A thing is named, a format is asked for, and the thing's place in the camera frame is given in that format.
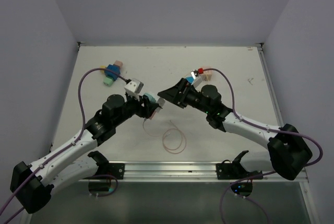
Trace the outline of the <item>yellow plug on blue cube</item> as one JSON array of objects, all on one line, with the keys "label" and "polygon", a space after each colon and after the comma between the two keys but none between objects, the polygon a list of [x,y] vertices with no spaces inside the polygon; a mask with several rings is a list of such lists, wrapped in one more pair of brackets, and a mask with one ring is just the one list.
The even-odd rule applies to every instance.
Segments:
[{"label": "yellow plug on blue cube", "polygon": [[104,74],[104,73],[105,73],[106,66],[100,66],[100,68],[101,68],[100,72]]}]

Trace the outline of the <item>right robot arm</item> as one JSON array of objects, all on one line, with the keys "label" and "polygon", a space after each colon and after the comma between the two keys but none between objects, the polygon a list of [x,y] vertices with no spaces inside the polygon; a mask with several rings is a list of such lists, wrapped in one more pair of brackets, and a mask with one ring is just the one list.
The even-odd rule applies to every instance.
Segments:
[{"label": "right robot arm", "polygon": [[312,152],[297,129],[286,124],[271,126],[236,116],[221,101],[216,86],[205,85],[200,91],[182,78],[158,96],[180,108],[191,106],[206,114],[209,125],[220,131],[236,134],[259,144],[266,152],[252,155],[241,152],[232,162],[221,163],[221,170],[242,179],[262,171],[274,171],[287,180],[294,180],[312,157]]}]

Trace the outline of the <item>teal plug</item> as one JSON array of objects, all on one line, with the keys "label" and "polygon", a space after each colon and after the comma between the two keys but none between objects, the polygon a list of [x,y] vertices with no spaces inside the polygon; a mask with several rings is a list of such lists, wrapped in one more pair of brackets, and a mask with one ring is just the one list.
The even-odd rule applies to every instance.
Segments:
[{"label": "teal plug", "polygon": [[157,102],[156,97],[153,94],[151,94],[151,93],[145,92],[143,94],[143,96],[146,96],[149,99],[149,101],[152,102],[152,103],[156,103]]}]

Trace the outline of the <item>pink cube socket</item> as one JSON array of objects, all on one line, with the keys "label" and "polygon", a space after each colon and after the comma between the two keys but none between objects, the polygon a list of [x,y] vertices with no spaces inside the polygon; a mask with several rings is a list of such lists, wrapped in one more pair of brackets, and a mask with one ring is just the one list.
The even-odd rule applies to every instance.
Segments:
[{"label": "pink cube socket", "polygon": [[205,67],[204,68],[204,72],[203,72],[203,74],[201,76],[202,76],[202,79],[204,81],[211,81],[211,79],[212,79],[212,71],[208,70],[208,67]]}]

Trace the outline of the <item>dark blue cube socket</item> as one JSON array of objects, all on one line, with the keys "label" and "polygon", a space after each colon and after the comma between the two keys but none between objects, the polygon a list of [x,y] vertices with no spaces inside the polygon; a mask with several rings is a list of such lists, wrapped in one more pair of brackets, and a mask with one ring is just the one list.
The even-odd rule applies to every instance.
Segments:
[{"label": "dark blue cube socket", "polygon": [[118,79],[121,73],[121,68],[117,65],[108,65],[104,71],[105,75],[113,79]]}]

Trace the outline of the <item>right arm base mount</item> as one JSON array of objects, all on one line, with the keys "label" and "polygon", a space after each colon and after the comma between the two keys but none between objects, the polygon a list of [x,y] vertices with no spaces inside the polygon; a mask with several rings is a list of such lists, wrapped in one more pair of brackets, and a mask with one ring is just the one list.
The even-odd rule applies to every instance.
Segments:
[{"label": "right arm base mount", "polygon": [[221,163],[216,163],[216,174],[218,180],[239,180],[253,176],[254,179],[263,179],[263,173],[260,171],[248,172],[242,167],[242,158],[248,154],[249,151],[242,151],[233,161],[224,160]]}]

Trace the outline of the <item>salmon plug with cable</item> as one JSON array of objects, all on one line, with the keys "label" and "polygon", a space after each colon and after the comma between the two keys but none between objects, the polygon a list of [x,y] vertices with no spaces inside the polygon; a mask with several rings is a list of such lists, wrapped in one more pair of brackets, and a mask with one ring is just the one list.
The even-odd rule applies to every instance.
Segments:
[{"label": "salmon plug with cable", "polygon": [[154,117],[158,112],[159,112],[159,110],[156,109],[156,110],[152,113],[152,115],[151,115],[151,117],[150,117],[149,119],[152,120],[153,117]]}]

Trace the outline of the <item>aluminium front rail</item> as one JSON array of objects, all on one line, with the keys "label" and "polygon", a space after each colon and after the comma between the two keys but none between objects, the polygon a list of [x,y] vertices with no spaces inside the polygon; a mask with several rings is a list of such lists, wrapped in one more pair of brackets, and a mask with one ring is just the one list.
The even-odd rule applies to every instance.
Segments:
[{"label": "aluminium front rail", "polygon": [[[218,180],[216,163],[220,162],[120,162],[125,163],[124,182],[215,182],[236,181]],[[50,183],[59,186],[68,186],[85,179],[88,172],[92,172],[93,162],[88,157],[76,160],[64,170],[51,176]],[[263,179],[281,182],[285,179],[278,174],[265,175],[267,170],[256,169],[262,172]]]}]

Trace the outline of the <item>white cube socket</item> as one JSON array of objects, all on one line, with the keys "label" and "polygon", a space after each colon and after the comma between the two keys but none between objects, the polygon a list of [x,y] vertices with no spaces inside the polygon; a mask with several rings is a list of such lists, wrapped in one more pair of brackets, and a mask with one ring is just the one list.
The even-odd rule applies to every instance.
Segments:
[{"label": "white cube socket", "polygon": [[157,100],[157,104],[159,105],[159,107],[162,108],[164,106],[164,104],[165,104],[165,100],[163,98],[159,98]]}]

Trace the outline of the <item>light blue plug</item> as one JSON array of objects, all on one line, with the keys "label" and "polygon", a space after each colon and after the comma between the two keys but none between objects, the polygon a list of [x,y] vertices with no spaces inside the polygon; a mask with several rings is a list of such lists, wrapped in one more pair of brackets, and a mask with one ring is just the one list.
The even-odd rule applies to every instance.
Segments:
[{"label": "light blue plug", "polygon": [[185,79],[190,83],[193,84],[195,82],[195,79],[193,77],[185,77]]}]

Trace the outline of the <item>green plug on blue cube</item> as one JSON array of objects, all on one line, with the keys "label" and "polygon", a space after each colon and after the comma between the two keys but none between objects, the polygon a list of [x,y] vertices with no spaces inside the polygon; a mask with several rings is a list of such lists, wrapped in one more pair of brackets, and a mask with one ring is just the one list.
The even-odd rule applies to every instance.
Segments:
[{"label": "green plug on blue cube", "polygon": [[104,80],[103,80],[103,84],[110,87],[112,86],[114,83],[114,80],[113,78],[110,78],[110,77],[105,77]]}]

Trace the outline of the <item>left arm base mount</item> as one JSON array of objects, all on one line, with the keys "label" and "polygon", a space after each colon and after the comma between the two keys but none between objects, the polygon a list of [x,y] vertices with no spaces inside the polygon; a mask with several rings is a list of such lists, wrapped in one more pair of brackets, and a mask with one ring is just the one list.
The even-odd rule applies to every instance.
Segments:
[{"label": "left arm base mount", "polygon": [[88,161],[93,162],[93,169],[85,179],[102,178],[103,175],[111,175],[118,180],[124,178],[125,163],[109,162],[99,151],[92,151],[87,156]]}]

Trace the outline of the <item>aluminium rail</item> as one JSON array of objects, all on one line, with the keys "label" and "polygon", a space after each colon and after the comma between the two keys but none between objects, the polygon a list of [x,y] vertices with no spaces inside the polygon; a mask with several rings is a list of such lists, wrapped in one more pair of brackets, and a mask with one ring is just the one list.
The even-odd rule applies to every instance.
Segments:
[{"label": "aluminium rail", "polygon": [[261,65],[262,65],[262,68],[263,68],[263,71],[264,71],[266,83],[267,83],[267,86],[268,86],[268,89],[269,89],[269,93],[270,93],[271,101],[272,101],[273,108],[274,108],[274,111],[275,111],[277,122],[279,123],[279,125],[282,125],[283,124],[283,119],[282,119],[281,111],[279,109],[279,104],[278,104],[277,97],[276,97],[276,94],[275,94],[275,90],[274,90],[274,87],[273,87],[273,84],[272,84],[272,81],[271,81],[271,77],[270,77],[270,74],[269,74],[269,69],[268,69],[268,66],[267,66],[267,63],[266,63],[266,60],[265,60],[263,43],[256,43],[255,47],[257,48],[257,52],[258,52],[258,55],[259,55],[259,58],[260,58],[260,61],[261,61]]},{"label": "aluminium rail", "polygon": [[[125,163],[124,182],[215,182],[236,181],[218,180],[216,163],[220,162],[120,162]],[[76,160],[64,170],[51,176],[50,183],[59,186],[68,186],[85,179],[88,172],[92,172],[93,162],[88,157]],[[267,170],[256,169],[262,172],[263,179],[281,182],[285,179],[278,174],[265,175]]]}]

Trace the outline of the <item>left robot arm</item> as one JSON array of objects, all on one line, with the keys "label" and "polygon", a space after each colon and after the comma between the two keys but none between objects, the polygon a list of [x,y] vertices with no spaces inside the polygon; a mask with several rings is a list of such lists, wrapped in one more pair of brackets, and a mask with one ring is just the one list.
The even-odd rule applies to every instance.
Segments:
[{"label": "left robot arm", "polygon": [[30,164],[13,169],[10,190],[27,213],[42,209],[57,189],[83,178],[110,175],[109,162],[96,148],[116,133],[132,116],[148,119],[159,104],[147,96],[111,95],[83,129],[65,144]]}]

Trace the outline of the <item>aluminium right rail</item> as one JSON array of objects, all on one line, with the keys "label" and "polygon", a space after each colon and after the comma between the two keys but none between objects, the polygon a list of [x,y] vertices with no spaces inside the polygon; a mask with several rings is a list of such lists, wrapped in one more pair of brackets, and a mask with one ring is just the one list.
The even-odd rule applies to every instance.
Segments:
[{"label": "aluminium right rail", "polygon": [[281,111],[279,109],[279,104],[278,104],[277,97],[276,97],[276,94],[275,94],[275,90],[274,90],[274,87],[273,87],[273,84],[272,84],[272,81],[271,81],[271,77],[270,77],[270,74],[269,74],[269,69],[268,69],[268,66],[267,66],[267,63],[266,63],[266,60],[265,60],[263,43],[256,43],[255,47],[257,48],[257,52],[258,52],[258,55],[259,55],[259,58],[260,58],[260,61],[261,61],[261,65],[262,65],[262,68],[263,68],[263,71],[264,71],[266,83],[267,83],[267,86],[268,86],[268,89],[269,89],[269,93],[270,93],[271,101],[272,101],[273,108],[274,108],[274,111],[275,111],[277,122],[279,123],[279,125],[282,125],[283,124],[283,119],[282,119]]}]

